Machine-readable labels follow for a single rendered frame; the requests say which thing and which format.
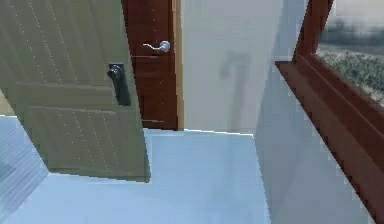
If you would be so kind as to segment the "red-brown wooden room door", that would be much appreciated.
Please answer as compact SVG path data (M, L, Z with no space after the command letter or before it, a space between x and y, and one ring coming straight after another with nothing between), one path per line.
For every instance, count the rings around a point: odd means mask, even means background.
M145 128L178 130L179 99L175 62L175 0L121 0L135 75L142 124ZM154 51L170 42L168 52Z

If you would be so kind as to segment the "olive green room door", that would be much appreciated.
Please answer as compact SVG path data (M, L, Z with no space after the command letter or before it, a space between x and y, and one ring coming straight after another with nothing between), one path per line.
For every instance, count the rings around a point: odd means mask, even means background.
M50 172L149 181L121 0L0 0L0 90Z

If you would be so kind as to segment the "red-brown framed window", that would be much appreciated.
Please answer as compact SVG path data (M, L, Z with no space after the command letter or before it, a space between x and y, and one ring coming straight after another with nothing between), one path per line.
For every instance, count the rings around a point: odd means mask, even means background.
M307 0L289 61L275 66L369 215L384 224L384 108L315 55L334 0Z

